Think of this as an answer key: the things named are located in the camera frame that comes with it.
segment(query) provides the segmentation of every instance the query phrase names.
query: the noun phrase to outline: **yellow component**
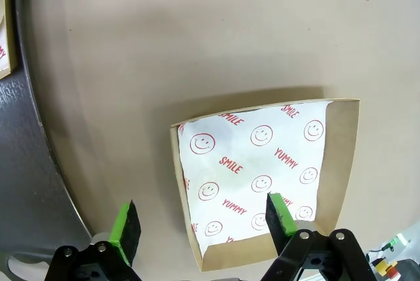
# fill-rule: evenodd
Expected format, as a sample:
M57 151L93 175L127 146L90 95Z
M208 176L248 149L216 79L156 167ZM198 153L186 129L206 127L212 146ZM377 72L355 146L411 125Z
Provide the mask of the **yellow component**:
M396 261L394 261L393 263L388 264L387 261L385 260L385 258L379 262L376 266L375 269L376 271L381 275L381 276L385 276L387 274L388 269L390 269L391 267L395 267L397 264Z

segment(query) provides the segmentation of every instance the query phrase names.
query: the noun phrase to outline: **beige table surface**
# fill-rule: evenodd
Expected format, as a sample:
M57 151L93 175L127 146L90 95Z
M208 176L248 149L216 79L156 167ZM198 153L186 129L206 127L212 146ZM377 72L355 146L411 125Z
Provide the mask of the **beige table surface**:
M170 124L356 97L360 131L339 226L369 248L418 220L418 2L31 0L39 106L84 219L94 232L110 230L119 206L135 199L134 268L144 280L258 280L270 263L198 271Z

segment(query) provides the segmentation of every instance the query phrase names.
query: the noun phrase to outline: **dark gray surface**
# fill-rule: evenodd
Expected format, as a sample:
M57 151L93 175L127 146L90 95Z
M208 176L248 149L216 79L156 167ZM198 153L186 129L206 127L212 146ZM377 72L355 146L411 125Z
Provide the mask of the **dark gray surface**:
M0 257L51 258L56 248L87 247L90 234L68 196L30 85L24 26L28 0L16 0L19 67L0 80Z

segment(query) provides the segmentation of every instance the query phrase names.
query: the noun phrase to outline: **kraft paper box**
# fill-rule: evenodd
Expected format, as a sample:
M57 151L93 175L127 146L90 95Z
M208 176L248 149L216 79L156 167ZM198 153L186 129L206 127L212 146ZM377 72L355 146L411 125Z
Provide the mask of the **kraft paper box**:
M284 112L287 112L289 116L293 117L296 113L293 105L295 105L296 108L299 108L300 104L317 102L327 102L324 121L325 145L319 172L318 191L316 194L316 214L314 216L314 221L306 222L306 224L313 227L313 229L316 229L321 234L328 235L331 231L336 229L335 226L341 212L350 177L358 128L359 100L347 98L301 100L242 108L190 119L174 124L171 127L175 175L182 202L186 231L194 257L196 258L198 267L201 271L227 269L265 261L277 257L277 253L269 233L252 238L234 240L233 242L210 245L205 252L202 252L202 250L200 251L198 239L194 232L195 228L190 220L186 183L180 158L179 129L183 129L186 123L195 122L199 119L211 116L253 112L255 110L278 106L283 106L283 109L285 109ZM240 124L240 116L237 118L232 117L230 123L236 125ZM232 173L241 172L240 166L232 165L231 170Z
M18 64L13 28L13 0L0 0L0 79Z

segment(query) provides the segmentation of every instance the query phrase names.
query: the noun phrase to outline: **red smiley face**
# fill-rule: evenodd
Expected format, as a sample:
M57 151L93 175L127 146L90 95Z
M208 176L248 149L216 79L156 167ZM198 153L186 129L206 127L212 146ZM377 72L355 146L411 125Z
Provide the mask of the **red smiley face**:
M209 133L199 133L194 135L190 141L191 151L195 154L206 154L216 146L216 140Z
M261 175L256 177L251 183L251 189L254 192L263 192L270 189L272 179L268 175Z
M316 168L309 167L301 173L299 181L303 184L310 184L315 181L316 177L318 177L318 171Z
M314 211L311 207L308 207L307 205L304 205L303 207L300 207L296 212L296 220L307 220L309 219Z
M252 130L249 138L255 146L266 145L273 139L273 129L269 125L260 125Z
M307 123L303 130L303 135L308 141L316 141L322 137L324 133L324 126L319 120L312 120Z
M219 186L213 181L203 184L198 190L198 198L201 201L213 199L219 193Z
M265 221L265 213L258 213L254 215L251 220L251 226L254 230L264 230L267 228L267 222Z
M223 229L222 223L220 223L219 221L213 221L207 224L204 230L204 234L206 236L214 236L220 233L222 229Z

